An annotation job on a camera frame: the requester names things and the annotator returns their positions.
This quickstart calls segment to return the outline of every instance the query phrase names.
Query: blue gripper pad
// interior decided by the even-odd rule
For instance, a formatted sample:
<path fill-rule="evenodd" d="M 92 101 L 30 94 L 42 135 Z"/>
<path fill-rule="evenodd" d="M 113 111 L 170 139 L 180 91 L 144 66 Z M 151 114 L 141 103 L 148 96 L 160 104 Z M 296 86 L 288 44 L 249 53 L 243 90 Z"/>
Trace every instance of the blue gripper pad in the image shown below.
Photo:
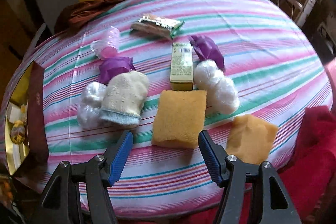
<path fill-rule="evenodd" d="M 133 135 L 129 131 L 123 143 L 120 145 L 114 160 L 111 163 L 110 176 L 108 178 L 108 181 L 111 186 L 120 179 L 121 173 L 124 169 L 125 163 L 127 161 L 130 151 L 132 150 L 132 147 L 133 147 Z"/>
<path fill-rule="evenodd" d="M 221 165 L 214 151 L 212 150 L 209 141 L 206 139 L 203 131 L 201 131 L 198 135 L 198 146 L 199 146 L 199 150 L 202 153 L 202 157 L 205 161 L 205 165 L 207 166 L 211 180 L 219 186 L 223 182 L 223 178 L 221 175 Z"/>

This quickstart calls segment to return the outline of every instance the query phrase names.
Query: round table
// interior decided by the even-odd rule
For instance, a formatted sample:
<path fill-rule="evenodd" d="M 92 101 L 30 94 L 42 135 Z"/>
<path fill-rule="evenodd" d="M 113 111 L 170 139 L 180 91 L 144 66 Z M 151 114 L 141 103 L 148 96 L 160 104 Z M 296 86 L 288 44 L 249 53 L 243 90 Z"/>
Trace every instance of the round table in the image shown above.
<path fill-rule="evenodd" d="M 172 216 L 218 203 L 221 190 L 207 172 L 199 149 L 168 149 L 151 145 L 152 122 L 163 90 L 170 89 L 172 42 L 130 33 L 144 13 L 184 20 L 176 42 L 187 35 L 207 35 L 224 56 L 226 75 L 239 91 L 241 105 L 232 115 L 207 109 L 204 129 L 225 147 L 234 116 L 253 114 L 279 126 L 268 160 L 276 168 L 290 159 L 306 107 L 332 104 L 327 75 L 301 30 L 268 0 L 127 0 L 83 27 L 75 36 L 60 34 L 44 42 L 13 76 L 10 92 L 31 60 L 45 68 L 43 109 L 49 146 L 47 167 L 20 180 L 42 191 L 58 163 L 88 161 L 103 153 L 120 135 L 115 128 L 83 130 L 77 104 L 85 85 L 97 80 L 99 60 L 90 43 L 109 26 L 118 28 L 120 56 L 133 57 L 150 88 L 141 125 L 132 130 L 134 146 L 118 182 L 109 189 L 115 213 L 125 218 Z M 194 64 L 198 63 L 194 54 Z M 4 98 L 1 122 L 3 127 Z M 88 209 L 85 185 L 82 206 Z"/>

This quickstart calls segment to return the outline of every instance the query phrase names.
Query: barcode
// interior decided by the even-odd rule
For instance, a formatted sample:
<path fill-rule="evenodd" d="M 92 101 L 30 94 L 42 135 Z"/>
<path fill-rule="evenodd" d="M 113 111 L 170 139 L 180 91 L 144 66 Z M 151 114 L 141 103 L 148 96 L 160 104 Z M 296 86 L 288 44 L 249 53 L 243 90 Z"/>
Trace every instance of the barcode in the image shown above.
<path fill-rule="evenodd" d="M 190 52 L 189 48 L 180 48 L 180 52 Z"/>

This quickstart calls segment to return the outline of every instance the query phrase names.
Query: brown cloth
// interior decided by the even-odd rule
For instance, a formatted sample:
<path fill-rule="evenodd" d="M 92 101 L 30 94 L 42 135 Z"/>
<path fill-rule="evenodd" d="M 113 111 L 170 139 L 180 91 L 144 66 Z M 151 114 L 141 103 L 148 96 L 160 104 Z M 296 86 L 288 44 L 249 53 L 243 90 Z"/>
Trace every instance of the brown cloth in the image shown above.
<path fill-rule="evenodd" d="M 88 21 L 125 0 L 88 0 L 65 7 L 57 18 L 55 33 L 80 29 Z"/>

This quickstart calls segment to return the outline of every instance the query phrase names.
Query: metal screw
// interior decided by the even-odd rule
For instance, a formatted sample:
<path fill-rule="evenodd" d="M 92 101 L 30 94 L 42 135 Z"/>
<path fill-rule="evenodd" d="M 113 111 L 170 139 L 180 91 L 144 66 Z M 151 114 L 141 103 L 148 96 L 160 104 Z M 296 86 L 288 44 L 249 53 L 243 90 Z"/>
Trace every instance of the metal screw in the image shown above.
<path fill-rule="evenodd" d="M 103 155 L 95 155 L 94 159 L 96 161 L 102 161 L 104 159 L 104 156 Z"/>
<path fill-rule="evenodd" d="M 62 162 L 59 163 L 59 166 L 61 166 L 61 167 L 64 168 L 64 167 L 67 167 L 68 164 L 69 164 L 69 162 L 67 160 L 64 160 L 64 161 L 62 161 Z"/>
<path fill-rule="evenodd" d="M 236 161 L 236 160 L 237 160 L 237 157 L 236 157 L 235 155 L 229 155 L 229 156 L 227 157 L 227 159 L 228 159 L 229 161 Z"/>
<path fill-rule="evenodd" d="M 270 162 L 268 162 L 268 161 L 263 161 L 263 163 L 262 163 L 262 165 L 263 165 L 263 167 L 265 167 L 265 168 L 271 168 L 271 163 Z"/>

